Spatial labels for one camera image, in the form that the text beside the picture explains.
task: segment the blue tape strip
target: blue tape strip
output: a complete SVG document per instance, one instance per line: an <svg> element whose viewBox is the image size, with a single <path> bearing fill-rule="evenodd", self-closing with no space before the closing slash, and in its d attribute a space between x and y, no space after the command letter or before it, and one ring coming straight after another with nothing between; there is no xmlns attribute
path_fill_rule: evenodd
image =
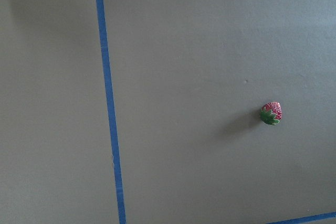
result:
<svg viewBox="0 0 336 224"><path fill-rule="evenodd" d="M306 223L306 222L311 222L311 221L316 221L316 220L325 220L325 219L330 219L330 218L335 218L335 217L336 217L336 212L329 212L327 214L313 215L313 216L302 217L298 219L283 220L283 221L272 222L272 223L267 223L267 224L298 224L298 223Z"/></svg>
<svg viewBox="0 0 336 224"><path fill-rule="evenodd" d="M119 223L126 224L124 194L123 194L122 179L121 179L119 144L118 144L118 135L117 135L117 122L116 122L116 117L115 117L115 112L114 112L113 88L112 88L109 48L108 48L107 32L106 32L105 12L104 12L104 1L96 0L96 3L97 3L101 55L102 55L103 72L104 72L104 80L105 80L107 109L108 109L109 125L110 125L112 156L113 156L113 166L114 166L114 179L115 179L115 184L116 184L115 188L117 192Z"/></svg>

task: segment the diagonal blue tape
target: diagonal blue tape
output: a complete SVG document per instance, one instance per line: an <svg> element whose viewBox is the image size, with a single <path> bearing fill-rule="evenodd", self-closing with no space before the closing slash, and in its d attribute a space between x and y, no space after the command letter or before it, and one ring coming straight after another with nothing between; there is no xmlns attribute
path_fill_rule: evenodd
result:
<svg viewBox="0 0 336 224"><path fill-rule="evenodd" d="M277 221L267 224L299 224L299 223L306 223L316 220L325 220L330 218L335 218L336 212L329 212L327 214L320 214L320 215L313 215L313 216L307 216L307 217L301 217L297 219L291 219L291 220L283 220L283 221Z"/></svg>
<svg viewBox="0 0 336 224"><path fill-rule="evenodd" d="M104 80L105 80L107 109L108 109L110 134L111 134L114 179L115 179L115 184L116 184L115 188L117 192L119 223L126 224L124 195L123 195L122 179L121 179L119 144L118 144L118 135L117 135L117 123L116 123L116 117L115 117L115 112L114 112L109 48L108 48L105 13L104 13L104 2L103 0L96 0L96 3L97 3L101 55L102 55L102 61L103 61L103 72L104 72Z"/></svg>

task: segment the toy strawberry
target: toy strawberry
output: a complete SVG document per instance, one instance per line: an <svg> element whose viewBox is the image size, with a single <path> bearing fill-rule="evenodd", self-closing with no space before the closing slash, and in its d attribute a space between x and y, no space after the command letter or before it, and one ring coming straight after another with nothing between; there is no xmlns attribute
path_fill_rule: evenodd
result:
<svg viewBox="0 0 336 224"><path fill-rule="evenodd" d="M281 120L281 116L282 110L278 102L269 102L261 108L260 118L267 124L278 124Z"/></svg>

